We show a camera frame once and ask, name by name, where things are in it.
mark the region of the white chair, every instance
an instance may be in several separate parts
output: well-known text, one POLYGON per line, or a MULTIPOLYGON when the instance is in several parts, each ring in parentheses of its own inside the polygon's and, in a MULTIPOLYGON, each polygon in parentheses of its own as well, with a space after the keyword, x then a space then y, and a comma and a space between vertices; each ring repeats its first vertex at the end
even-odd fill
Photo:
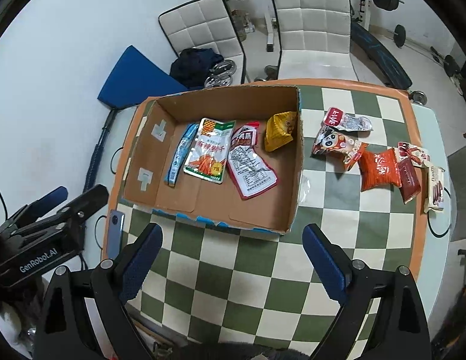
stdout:
POLYGON ((212 48, 236 63, 232 85, 243 84, 247 58, 225 0, 193 0, 159 15, 176 55, 187 48, 212 48))
POLYGON ((350 0, 272 0, 280 36, 278 78, 358 81, 350 59, 350 0))

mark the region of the tile floor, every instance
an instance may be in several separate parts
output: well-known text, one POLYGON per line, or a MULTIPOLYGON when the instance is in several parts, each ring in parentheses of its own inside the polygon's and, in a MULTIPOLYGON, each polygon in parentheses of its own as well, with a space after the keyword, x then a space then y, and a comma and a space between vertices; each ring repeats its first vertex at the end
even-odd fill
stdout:
MULTIPOLYGON (((466 132, 465 101, 445 74, 443 67, 437 64, 426 50, 418 49, 410 44, 399 49, 393 40, 382 35, 377 37, 410 76, 413 82, 411 89, 423 91, 426 94, 427 107, 433 109, 440 125, 446 155, 465 146, 466 140, 462 136, 466 132)), ((243 46, 247 54, 247 71, 251 80, 255 77, 265 78, 264 67, 278 64, 280 46, 277 34, 275 34, 274 52, 266 52, 266 35, 261 31, 249 33, 243 46)), ((386 79, 378 67, 353 42, 351 52, 353 66, 360 81, 384 85, 386 79)))

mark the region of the snack package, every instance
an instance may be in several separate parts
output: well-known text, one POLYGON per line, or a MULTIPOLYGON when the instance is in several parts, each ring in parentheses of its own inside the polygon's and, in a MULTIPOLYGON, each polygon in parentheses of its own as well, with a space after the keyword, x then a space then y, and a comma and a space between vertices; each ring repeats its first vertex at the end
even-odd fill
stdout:
POLYGON ((265 150, 272 152, 293 140, 296 112, 275 114, 266 123, 265 150))
POLYGON ((442 212, 444 209, 444 173, 445 170, 438 166, 434 166, 431 162, 426 162, 428 176, 428 195, 425 199, 423 211, 425 214, 429 210, 442 212))
POLYGON ((379 154, 365 151, 360 158, 359 165, 362 192, 382 184, 402 186, 394 148, 379 154))
POLYGON ((407 204, 420 193, 420 181, 409 158, 405 158, 398 163, 398 170, 400 171, 400 179, 402 180, 400 193, 402 194, 403 203, 407 204))
POLYGON ((201 119, 195 145, 183 167, 184 173, 221 184, 234 126, 235 121, 223 123, 201 119))
POLYGON ((343 165, 345 170, 350 170, 360 159, 368 146, 367 143, 344 135, 327 125, 323 125, 316 136, 312 154, 325 154, 337 152, 344 155, 343 165))
POLYGON ((365 116, 351 116, 339 108, 330 107, 326 112, 323 123, 342 131, 371 131, 373 127, 370 119, 365 116))
POLYGON ((191 142, 195 138, 196 132, 198 131, 199 124, 191 123, 186 127, 186 130, 183 133, 183 137, 176 148, 173 159, 171 160, 170 168, 168 173, 165 176, 165 184, 174 187, 176 184, 176 179, 183 164, 184 159, 188 155, 188 150, 190 148, 191 142))
POLYGON ((228 169, 242 199, 250 199, 278 183, 278 177, 253 148, 258 141, 259 122, 239 128, 231 138, 228 169))
POLYGON ((395 152, 398 162, 403 161, 406 158, 410 158, 415 167, 426 167, 424 165, 425 161, 430 161, 430 156, 426 149, 412 145, 408 142, 398 142, 398 148, 395 152))

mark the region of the cardboard box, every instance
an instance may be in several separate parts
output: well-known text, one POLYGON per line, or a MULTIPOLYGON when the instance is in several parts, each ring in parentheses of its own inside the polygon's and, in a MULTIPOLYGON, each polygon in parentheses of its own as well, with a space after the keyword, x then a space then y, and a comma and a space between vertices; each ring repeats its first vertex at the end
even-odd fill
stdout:
POLYGON ((293 142, 273 152, 265 151, 264 134, 272 115, 298 112, 299 102, 299 91, 294 86, 234 86, 158 98, 136 142, 124 198, 156 212, 217 226, 288 232, 296 213, 303 166, 300 117, 293 142), (245 123, 260 121, 255 150, 276 171, 278 185, 242 200, 228 173, 222 184, 215 184, 181 170, 176 186, 167 186, 165 175, 187 124, 203 117, 236 120, 235 130, 245 123))

